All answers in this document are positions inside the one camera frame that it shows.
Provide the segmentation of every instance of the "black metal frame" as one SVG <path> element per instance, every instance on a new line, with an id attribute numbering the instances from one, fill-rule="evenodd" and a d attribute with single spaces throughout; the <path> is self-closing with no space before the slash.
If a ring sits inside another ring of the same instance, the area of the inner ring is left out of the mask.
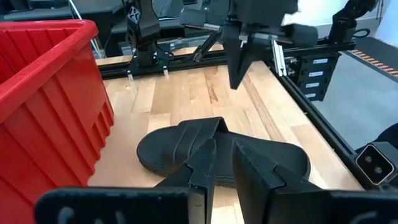
<path id="1" fill-rule="evenodd" d="M 326 40 L 318 41 L 315 47 L 311 48 L 286 48 L 284 49 L 285 57 L 298 57 L 303 55 L 316 55 L 316 54 L 328 54 L 330 52 L 339 52 L 346 50 L 353 50 L 355 48 L 355 43 L 351 42 L 348 44 L 327 44 Z M 272 55 L 272 49 L 269 47 L 264 50 L 264 55 Z M 175 56 L 174 61 L 177 63 L 171 63 L 169 65 L 169 71 L 185 70 L 192 68 L 209 67 L 216 65 L 225 65 L 227 63 L 227 58 L 224 50 L 216 50 L 208 52 L 200 62 L 186 61 L 187 57 L 192 57 L 193 54 L 185 54 Z M 273 62 L 266 59 L 264 61 L 267 65 L 271 67 L 271 72 L 277 74 Z M 103 79 L 112 78 L 122 78 L 127 76 L 127 68 L 130 66 L 131 62 L 121 62 L 109 65 L 100 65 L 98 68 L 101 72 Z M 162 73 L 161 67 L 146 68 L 140 70 L 139 73 L 133 74 L 134 76 L 141 76 L 150 73 Z M 327 143 L 333 148 L 337 153 L 339 158 L 343 161 L 344 165 L 351 171 L 351 173 L 356 177 L 358 182 L 366 190 L 379 189 L 378 187 L 371 185 L 366 176 L 360 171 L 360 169 L 355 164 L 356 152 L 352 149 L 348 143 L 336 132 L 336 130 L 331 126 L 331 124 L 321 115 L 321 113 L 312 105 L 310 100 L 304 96 L 304 94 L 296 87 L 293 81 L 289 77 L 279 77 L 276 75 L 280 83 L 289 92 L 291 97 L 299 105 L 301 110 L 307 115 L 309 120 L 318 129 L 320 134 L 325 138 Z"/>
<path id="2" fill-rule="evenodd" d="M 355 43 L 351 42 L 348 44 L 328 44 L 327 40 L 320 40 L 315 47 L 307 48 L 288 48 L 284 49 L 285 57 L 297 57 L 303 55 L 317 55 L 317 54 L 327 54 L 330 52 L 339 52 L 344 50 L 353 50 L 355 48 Z M 271 47 L 264 49 L 264 55 L 272 55 Z M 216 65 L 225 65 L 227 63 L 227 58 L 224 50 L 215 50 L 208 52 L 203 56 L 200 62 L 193 62 L 192 60 L 186 60 L 186 58 L 193 57 L 193 54 L 184 54 L 175 56 L 174 59 L 169 63 L 168 69 L 170 72 L 202 68 Z M 122 78 L 127 76 L 127 70 L 131 62 L 121 62 L 109 65 L 98 66 L 101 76 L 103 79 L 112 78 Z M 153 73 L 162 73 L 162 67 L 147 67 L 140 68 L 138 72 L 133 73 L 135 77 Z"/>

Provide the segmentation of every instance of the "sticker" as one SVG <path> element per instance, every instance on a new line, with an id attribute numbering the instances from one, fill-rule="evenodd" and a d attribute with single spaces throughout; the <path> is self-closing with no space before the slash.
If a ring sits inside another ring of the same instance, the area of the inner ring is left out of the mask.
<path id="1" fill-rule="evenodd" d="M 319 83 L 308 83 L 305 85 L 306 88 L 313 88 L 313 87 L 318 87 Z"/>
<path id="2" fill-rule="evenodd" d="M 324 59 L 316 59 L 313 61 L 314 64 L 318 64 L 318 63 L 327 63 L 329 61 L 329 59 L 324 58 Z"/>
<path id="3" fill-rule="evenodd" d="M 311 72 L 309 74 L 309 77 L 317 77 L 317 76 L 321 76 L 323 75 L 323 71 L 322 72 Z"/>
<path id="4" fill-rule="evenodd" d="M 305 96 L 306 96 L 307 98 L 313 98 L 313 97 L 316 97 L 317 94 L 316 94 L 316 93 L 311 93 L 311 94 L 306 94 Z"/>

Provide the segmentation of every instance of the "metal rod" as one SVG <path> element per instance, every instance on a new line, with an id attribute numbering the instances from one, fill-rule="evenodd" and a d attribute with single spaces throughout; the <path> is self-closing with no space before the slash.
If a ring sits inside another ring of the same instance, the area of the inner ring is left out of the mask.
<path id="1" fill-rule="evenodd" d="M 75 14 L 76 14 L 77 17 L 79 18 L 79 20 L 83 20 L 83 19 L 81 18 L 81 15 L 80 15 L 79 11 L 77 11 L 77 8 L 76 8 L 76 6 L 75 6 L 75 3 L 73 3 L 72 0 L 69 0 L 69 4 L 71 5 L 73 11 L 75 12 Z M 102 54 L 101 54 L 101 52 L 100 52 L 100 48 L 98 47 L 98 45 L 95 44 L 95 42 L 94 42 L 93 39 L 90 40 L 90 43 L 91 43 L 91 45 L 93 46 L 95 52 L 98 54 L 98 57 L 99 57 L 99 58 L 102 58 Z"/>

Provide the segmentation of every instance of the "gray floor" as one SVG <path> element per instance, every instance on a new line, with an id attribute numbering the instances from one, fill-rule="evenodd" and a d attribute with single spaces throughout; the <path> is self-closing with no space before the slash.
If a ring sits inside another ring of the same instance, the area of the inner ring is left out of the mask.
<path id="1" fill-rule="evenodd" d="M 325 100 L 313 104 L 357 149 L 398 123 L 398 83 L 343 54 Z"/>

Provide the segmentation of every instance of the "cable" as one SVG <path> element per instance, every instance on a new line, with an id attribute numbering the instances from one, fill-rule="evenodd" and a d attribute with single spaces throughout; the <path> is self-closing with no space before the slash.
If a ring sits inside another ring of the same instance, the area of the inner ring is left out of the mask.
<path id="1" fill-rule="evenodd" d="M 366 32 L 364 35 L 355 35 L 355 34 L 357 34 L 357 33 L 359 33 L 359 32 L 364 32 L 364 31 Z M 357 38 L 357 39 L 361 39 L 361 38 L 367 37 L 370 33 L 371 33 L 371 30 L 368 29 L 368 28 L 359 29 L 359 30 L 356 30 L 356 31 L 355 31 L 353 37 L 355 37 L 355 38 Z"/>

